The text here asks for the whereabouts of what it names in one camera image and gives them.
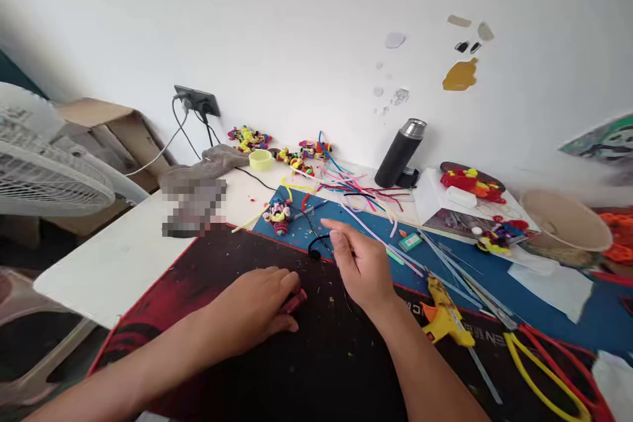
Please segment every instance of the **power outlet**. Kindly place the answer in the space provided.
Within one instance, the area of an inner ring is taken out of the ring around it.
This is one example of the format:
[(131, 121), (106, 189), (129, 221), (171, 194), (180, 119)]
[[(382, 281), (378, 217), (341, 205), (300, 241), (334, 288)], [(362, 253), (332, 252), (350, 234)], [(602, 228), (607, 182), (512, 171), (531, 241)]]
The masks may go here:
[(181, 99), (185, 109), (193, 109), (205, 115), (215, 115), (216, 117), (220, 116), (218, 101), (213, 94), (186, 88), (184, 86), (178, 86), (177, 84), (174, 85), (173, 88), (176, 89), (176, 94), (185, 94), (185, 97)]

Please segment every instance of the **yellow glue gun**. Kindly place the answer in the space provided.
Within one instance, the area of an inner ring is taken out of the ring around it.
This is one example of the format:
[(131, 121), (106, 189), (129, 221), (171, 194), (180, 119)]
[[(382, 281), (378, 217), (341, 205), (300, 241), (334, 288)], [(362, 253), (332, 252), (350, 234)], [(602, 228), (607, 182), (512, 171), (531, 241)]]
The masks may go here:
[(435, 302), (435, 306), (431, 307), (422, 303), (424, 315), (429, 319), (429, 324), (424, 328), (430, 341), (436, 344), (447, 334), (453, 337), (453, 340), (460, 345), (473, 347), (475, 340), (473, 336), (464, 328), (462, 324), (462, 316), (457, 307), (450, 298), (448, 292), (442, 285), (442, 282), (429, 274), (429, 292)]

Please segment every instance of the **painting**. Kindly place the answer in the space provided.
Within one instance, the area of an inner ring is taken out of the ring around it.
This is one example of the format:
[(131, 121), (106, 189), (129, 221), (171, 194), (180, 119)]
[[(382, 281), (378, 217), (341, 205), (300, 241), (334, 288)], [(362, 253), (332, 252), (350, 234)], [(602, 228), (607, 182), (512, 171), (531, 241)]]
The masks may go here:
[(598, 127), (560, 148), (561, 152), (616, 166), (633, 164), (633, 113)]

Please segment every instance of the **silver thermos lid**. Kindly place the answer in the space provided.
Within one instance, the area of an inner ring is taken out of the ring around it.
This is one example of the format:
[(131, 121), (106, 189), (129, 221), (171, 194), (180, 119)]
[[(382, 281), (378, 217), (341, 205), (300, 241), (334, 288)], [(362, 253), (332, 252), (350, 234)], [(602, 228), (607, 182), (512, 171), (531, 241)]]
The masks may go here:
[(422, 140), (424, 137), (424, 129), (426, 128), (427, 123), (421, 121), (420, 119), (409, 119), (407, 123), (402, 126), (400, 129), (400, 133), (409, 138), (416, 138), (417, 140)]

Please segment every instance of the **electric fan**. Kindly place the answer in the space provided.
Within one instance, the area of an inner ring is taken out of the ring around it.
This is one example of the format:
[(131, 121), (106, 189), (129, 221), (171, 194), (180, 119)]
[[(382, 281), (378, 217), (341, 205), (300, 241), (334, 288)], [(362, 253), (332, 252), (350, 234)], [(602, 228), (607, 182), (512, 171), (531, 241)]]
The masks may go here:
[(149, 194), (64, 135), (53, 105), (0, 82), (0, 214), (85, 216)]

